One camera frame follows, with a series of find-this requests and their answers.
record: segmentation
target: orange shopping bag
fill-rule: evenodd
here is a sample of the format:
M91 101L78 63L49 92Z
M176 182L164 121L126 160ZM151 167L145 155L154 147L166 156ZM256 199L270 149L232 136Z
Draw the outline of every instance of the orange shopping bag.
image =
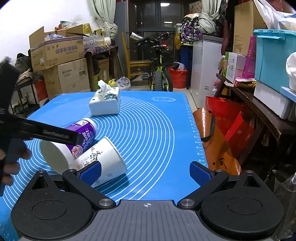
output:
M212 171L222 169L230 175L239 175L242 171L241 167L232 156L224 135L215 124L212 112L201 108L196 110L193 116L200 132L209 169Z

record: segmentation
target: white paper cup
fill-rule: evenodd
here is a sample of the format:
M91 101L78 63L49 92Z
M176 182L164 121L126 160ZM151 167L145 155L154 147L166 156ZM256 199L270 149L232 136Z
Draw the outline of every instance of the white paper cup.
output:
M89 118L84 118L76 123L66 127L68 130L74 130L83 135L82 146L70 146L56 142L40 142L41 153L47 164L57 173L62 174L68 170L76 158L92 143L98 133L98 127L95 122Z
M74 160L70 168L80 170L93 161L101 163L102 174L92 187L99 186L127 172L123 158L108 137L104 137Z

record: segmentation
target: blue plastic storage box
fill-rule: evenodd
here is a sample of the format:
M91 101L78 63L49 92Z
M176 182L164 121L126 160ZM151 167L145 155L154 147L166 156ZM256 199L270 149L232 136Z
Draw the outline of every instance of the blue plastic storage box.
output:
M289 87L286 61L296 52L296 32L290 30L256 29L257 36L255 80L280 92Z

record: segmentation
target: ceiling light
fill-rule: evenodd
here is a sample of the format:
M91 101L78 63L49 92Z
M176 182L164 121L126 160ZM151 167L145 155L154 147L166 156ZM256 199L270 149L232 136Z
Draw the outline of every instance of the ceiling light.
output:
M170 4L169 3L167 3L167 2L162 2L162 3L160 3L160 6L161 7L167 7L167 6L169 6Z

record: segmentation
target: gray plate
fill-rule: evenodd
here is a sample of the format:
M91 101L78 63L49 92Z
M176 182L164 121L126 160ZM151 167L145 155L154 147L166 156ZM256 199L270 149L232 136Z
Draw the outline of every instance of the gray plate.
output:
M210 232L192 210L172 201L122 200L114 209L101 210L92 223L64 241L223 241Z

